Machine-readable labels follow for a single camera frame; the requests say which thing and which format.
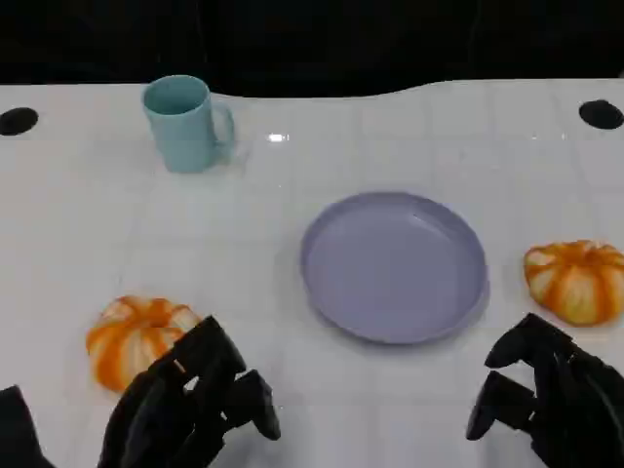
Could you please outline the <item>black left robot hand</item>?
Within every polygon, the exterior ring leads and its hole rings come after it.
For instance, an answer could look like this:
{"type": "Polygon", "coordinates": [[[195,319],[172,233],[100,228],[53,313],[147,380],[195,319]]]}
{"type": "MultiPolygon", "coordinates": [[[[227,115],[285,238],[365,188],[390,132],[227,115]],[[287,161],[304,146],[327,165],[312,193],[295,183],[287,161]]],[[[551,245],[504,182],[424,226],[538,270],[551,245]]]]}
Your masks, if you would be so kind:
{"type": "Polygon", "coordinates": [[[208,317],[139,373],[106,425],[101,467],[207,467],[232,429],[281,437],[272,389],[208,317]]]}

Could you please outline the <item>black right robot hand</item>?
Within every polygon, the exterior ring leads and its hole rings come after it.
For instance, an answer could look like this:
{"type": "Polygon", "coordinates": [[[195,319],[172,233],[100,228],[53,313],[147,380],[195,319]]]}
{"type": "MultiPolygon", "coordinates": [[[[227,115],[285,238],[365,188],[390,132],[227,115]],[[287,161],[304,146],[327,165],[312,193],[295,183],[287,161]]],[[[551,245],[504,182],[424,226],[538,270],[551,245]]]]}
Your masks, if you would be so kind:
{"type": "Polygon", "coordinates": [[[623,377],[535,314],[492,346],[489,374],[466,429],[480,440],[495,422],[531,438],[548,467],[623,464],[623,377]]]}

